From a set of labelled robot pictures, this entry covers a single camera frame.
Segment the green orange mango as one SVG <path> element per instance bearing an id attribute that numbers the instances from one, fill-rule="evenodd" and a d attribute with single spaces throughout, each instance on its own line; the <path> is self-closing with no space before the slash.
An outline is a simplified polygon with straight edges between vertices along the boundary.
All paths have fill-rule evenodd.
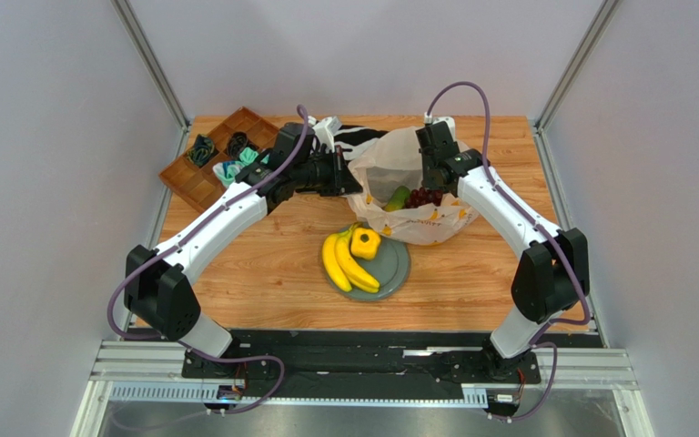
<path id="1" fill-rule="evenodd" d="M 410 198 L 410 193 L 410 189 L 406 186 L 397 187 L 383 209 L 386 212 L 394 212 L 406 208 L 406 203 Z"/>

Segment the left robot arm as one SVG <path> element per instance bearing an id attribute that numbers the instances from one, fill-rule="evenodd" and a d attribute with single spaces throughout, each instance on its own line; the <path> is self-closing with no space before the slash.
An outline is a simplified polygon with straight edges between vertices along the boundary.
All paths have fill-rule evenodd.
<path id="1" fill-rule="evenodd" d="M 221 198 L 175 237 L 153 249 L 133 248 L 118 291 L 124 306 L 159 336 L 222 357 L 232 334 L 202 311 L 194 283 L 231 241 L 294 194 L 360 191 L 334 143 L 339 126 L 337 117 L 288 123 L 273 147 L 243 167 Z"/>

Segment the translucent plastic bag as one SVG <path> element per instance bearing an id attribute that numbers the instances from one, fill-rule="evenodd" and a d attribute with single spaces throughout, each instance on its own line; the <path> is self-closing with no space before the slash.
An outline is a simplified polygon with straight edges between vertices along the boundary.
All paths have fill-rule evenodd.
<path id="1" fill-rule="evenodd" d="M 348 169 L 361 192 L 347 196 L 358 221 L 382 237 L 432 246 L 451 239 L 479 216 L 452 194 L 425 188 L 415 127 L 391 130 L 376 139 Z"/>

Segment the red grape bunch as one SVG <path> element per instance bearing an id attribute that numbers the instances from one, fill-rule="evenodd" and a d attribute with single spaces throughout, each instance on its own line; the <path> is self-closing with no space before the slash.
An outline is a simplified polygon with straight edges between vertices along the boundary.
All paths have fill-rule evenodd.
<path id="1" fill-rule="evenodd" d="M 410 198 L 406 203 L 406 209 L 419 208 L 426 205 L 441 205 L 443 192 L 439 189 L 431 190 L 425 187 L 414 189 L 410 193 Z"/>

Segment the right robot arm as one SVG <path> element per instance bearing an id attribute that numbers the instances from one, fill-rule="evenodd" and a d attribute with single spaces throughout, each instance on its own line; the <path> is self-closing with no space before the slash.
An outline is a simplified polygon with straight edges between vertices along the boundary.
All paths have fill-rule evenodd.
<path id="1" fill-rule="evenodd" d="M 460 150 L 446 117 L 426 117 L 416 132 L 426 188 L 449 192 L 476 209 L 518 258 L 513 308 L 490 336 L 488 350 L 510 360 L 528 351 L 562 314 L 589 293 L 587 239 L 541 216 L 501 180 L 476 149 Z"/>

